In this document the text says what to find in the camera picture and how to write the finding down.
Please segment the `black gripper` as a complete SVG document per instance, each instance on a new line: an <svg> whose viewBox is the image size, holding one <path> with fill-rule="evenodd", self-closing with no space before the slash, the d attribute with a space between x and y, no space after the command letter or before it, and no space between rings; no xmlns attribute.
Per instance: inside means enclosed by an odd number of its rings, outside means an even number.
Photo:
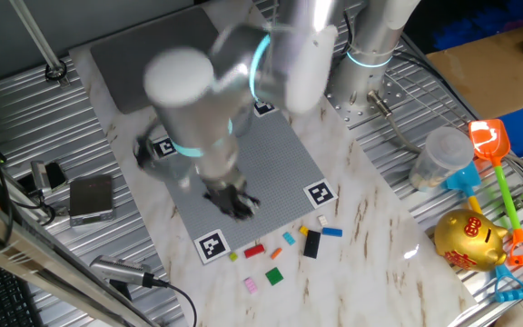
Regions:
<svg viewBox="0 0 523 327"><path fill-rule="evenodd" d="M203 197L231 218L242 221L256 214L261 201L230 184L222 190L208 188Z"/></svg>

